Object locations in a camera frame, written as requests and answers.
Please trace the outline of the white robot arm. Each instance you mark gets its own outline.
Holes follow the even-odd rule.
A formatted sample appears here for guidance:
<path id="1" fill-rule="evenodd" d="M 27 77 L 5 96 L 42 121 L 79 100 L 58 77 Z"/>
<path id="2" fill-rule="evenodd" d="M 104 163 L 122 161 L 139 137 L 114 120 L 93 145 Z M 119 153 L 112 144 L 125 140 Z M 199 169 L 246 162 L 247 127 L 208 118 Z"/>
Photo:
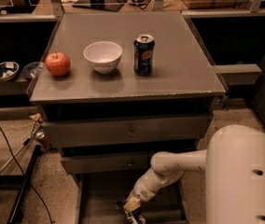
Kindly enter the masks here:
<path id="1" fill-rule="evenodd" d="M 265 133 L 243 125 L 221 128 L 205 150 L 156 153 L 120 212 L 146 224 L 141 204 L 186 171 L 205 172 L 206 224 L 265 224 Z"/>

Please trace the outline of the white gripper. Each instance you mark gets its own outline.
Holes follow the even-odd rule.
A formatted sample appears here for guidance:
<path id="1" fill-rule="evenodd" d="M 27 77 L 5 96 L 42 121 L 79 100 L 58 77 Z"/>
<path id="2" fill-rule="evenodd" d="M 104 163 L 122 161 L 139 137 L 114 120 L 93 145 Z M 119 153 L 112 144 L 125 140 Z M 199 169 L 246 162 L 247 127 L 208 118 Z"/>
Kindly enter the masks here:
<path id="1" fill-rule="evenodd" d="M 135 211 L 141 207 L 141 202 L 149 202 L 155 197 L 157 192 L 158 186 L 154 181 L 138 179 L 123 207 L 126 211 Z"/>

